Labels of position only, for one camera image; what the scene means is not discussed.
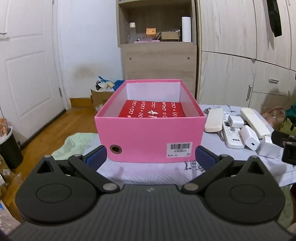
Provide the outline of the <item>pink cardboard box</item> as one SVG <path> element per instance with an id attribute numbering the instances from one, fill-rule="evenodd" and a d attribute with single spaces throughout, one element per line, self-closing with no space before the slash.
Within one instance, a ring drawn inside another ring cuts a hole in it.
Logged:
<path id="1" fill-rule="evenodd" d="M 185 117 L 119 118 L 127 100 L 179 102 Z M 178 79 L 126 80 L 94 117 L 100 142 L 117 162 L 193 161 L 201 145 L 206 117 Z"/>

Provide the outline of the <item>white patterned table cloth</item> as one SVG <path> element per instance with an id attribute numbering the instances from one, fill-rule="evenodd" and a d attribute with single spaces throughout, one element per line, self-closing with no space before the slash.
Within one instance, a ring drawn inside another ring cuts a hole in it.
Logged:
<path id="1" fill-rule="evenodd" d="M 53 152 L 56 160 L 65 160 L 74 154 L 86 155 L 101 144 L 97 133 L 76 133 L 66 138 L 61 148 Z M 248 148 L 229 149 L 215 133 L 204 133 L 202 145 L 216 155 L 229 154 L 245 162 L 254 152 Z M 295 183 L 295 166 L 275 159 L 260 157 L 280 187 Z M 197 150 L 191 162 L 179 163 L 126 163 L 110 159 L 96 161 L 98 173 L 119 185 L 183 185 L 214 166 L 215 160 L 204 151 Z"/>

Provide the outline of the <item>mint green cloth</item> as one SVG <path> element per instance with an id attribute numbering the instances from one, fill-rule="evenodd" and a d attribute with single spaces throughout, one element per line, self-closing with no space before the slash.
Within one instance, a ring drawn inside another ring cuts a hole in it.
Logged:
<path id="1" fill-rule="evenodd" d="M 66 138 L 64 144 L 52 153 L 55 160 L 67 160 L 74 154 L 86 155 L 101 145 L 97 133 L 75 133 Z"/>

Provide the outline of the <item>white power adapter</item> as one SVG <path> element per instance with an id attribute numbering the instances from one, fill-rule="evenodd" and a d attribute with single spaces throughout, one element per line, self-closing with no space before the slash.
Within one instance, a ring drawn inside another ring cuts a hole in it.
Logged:
<path id="1" fill-rule="evenodd" d="M 256 132 L 248 125 L 245 125 L 240 130 L 241 138 L 244 144 L 251 149 L 252 151 L 256 151 L 260 145 L 259 138 Z"/>

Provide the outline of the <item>black trash bin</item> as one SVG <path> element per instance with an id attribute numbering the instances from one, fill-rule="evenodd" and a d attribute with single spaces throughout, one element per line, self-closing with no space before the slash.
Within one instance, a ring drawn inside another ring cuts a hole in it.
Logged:
<path id="1" fill-rule="evenodd" d="M 0 153 L 11 170 L 16 169 L 23 161 L 23 155 L 13 135 L 11 126 L 8 126 L 8 134 L 1 137 Z"/>

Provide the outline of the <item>blue plastic bag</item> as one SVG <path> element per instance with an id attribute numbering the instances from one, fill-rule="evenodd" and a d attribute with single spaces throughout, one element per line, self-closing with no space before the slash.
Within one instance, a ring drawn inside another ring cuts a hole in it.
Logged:
<path id="1" fill-rule="evenodd" d="M 115 82 L 112 82 L 110 80 L 106 80 L 103 77 L 99 76 L 96 82 L 95 88 L 98 92 L 114 92 L 123 83 L 124 83 L 124 80 L 116 80 Z"/>

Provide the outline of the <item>brown cardboard box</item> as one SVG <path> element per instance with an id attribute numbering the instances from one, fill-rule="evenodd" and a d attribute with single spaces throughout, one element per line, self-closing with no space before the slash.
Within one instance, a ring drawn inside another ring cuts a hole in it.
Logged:
<path id="1" fill-rule="evenodd" d="M 112 96 L 112 92 L 100 92 L 91 90 L 91 100 L 96 112 L 99 112 L 103 105 L 108 101 L 108 99 Z"/>

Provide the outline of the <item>white paper roll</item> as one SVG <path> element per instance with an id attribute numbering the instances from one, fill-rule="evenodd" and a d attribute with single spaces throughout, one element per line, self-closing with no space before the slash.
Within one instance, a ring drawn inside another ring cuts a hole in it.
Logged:
<path id="1" fill-rule="evenodd" d="M 192 32 L 191 32 L 191 18 L 188 16 L 182 17 L 182 42 L 191 42 Z"/>

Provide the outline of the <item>cream grey-screen remote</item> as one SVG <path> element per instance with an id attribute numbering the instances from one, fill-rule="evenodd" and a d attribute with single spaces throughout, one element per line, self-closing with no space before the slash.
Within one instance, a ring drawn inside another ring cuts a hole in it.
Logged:
<path id="1" fill-rule="evenodd" d="M 259 139 L 262 139 L 264 136 L 271 137 L 269 129 L 252 109 L 242 108 L 240 110 L 240 114 L 248 125 L 255 131 Z"/>

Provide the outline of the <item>cream purple-button remote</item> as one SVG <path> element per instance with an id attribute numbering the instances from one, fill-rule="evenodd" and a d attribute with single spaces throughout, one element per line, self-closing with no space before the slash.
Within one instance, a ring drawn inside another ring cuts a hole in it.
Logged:
<path id="1" fill-rule="evenodd" d="M 222 130 L 223 109 L 210 109 L 207 114 L 204 131 L 207 133 L 217 133 Z"/>

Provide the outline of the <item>white door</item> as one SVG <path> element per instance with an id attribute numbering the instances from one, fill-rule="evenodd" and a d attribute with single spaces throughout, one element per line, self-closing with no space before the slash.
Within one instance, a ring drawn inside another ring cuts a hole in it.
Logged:
<path id="1" fill-rule="evenodd" d="M 20 144 L 68 108 L 57 1 L 1 1 L 1 115 Z"/>

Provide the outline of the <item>green bag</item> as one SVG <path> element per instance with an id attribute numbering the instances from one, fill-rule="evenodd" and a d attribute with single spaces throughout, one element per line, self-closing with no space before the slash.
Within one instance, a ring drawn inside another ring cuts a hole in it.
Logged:
<path id="1" fill-rule="evenodd" d="M 282 133 L 295 136 L 296 135 L 296 120 L 295 120 L 295 105 L 285 111 L 285 118 L 280 127 Z"/>

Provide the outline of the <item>white TCL remote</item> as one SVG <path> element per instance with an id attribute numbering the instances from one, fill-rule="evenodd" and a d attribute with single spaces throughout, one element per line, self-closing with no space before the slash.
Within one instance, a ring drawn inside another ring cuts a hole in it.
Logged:
<path id="1" fill-rule="evenodd" d="M 228 123 L 229 112 L 223 112 L 222 131 L 224 142 L 228 148 L 243 149 L 245 144 L 240 135 L 240 128 L 233 128 Z"/>

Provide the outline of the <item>clear bottle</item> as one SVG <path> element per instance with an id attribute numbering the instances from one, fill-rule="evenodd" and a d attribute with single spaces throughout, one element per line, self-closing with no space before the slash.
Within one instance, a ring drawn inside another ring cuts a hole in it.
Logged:
<path id="1" fill-rule="evenodd" d="M 129 24 L 129 43 L 132 44 L 137 41 L 137 31 L 135 22 Z"/>

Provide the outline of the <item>small white charger cube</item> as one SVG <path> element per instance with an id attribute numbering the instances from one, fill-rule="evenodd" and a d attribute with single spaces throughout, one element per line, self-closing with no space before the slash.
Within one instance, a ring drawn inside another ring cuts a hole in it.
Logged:
<path id="1" fill-rule="evenodd" d="M 231 128 L 243 128 L 244 120 L 240 116 L 230 115 L 227 120 Z"/>

